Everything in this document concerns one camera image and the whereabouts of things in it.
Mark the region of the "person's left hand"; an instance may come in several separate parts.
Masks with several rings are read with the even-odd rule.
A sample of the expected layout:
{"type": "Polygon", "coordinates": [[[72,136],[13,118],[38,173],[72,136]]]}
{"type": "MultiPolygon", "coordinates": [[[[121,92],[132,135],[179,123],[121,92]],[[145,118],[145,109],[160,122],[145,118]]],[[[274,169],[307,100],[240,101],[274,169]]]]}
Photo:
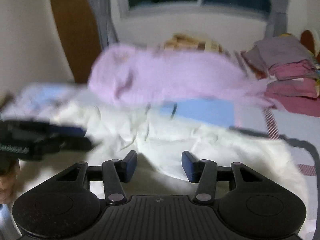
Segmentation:
{"type": "Polygon", "coordinates": [[[19,160],[13,161],[9,166],[8,171],[1,174],[1,185],[0,185],[0,203],[9,204],[15,193],[15,185],[17,177],[20,173],[20,162],[19,160]]]}

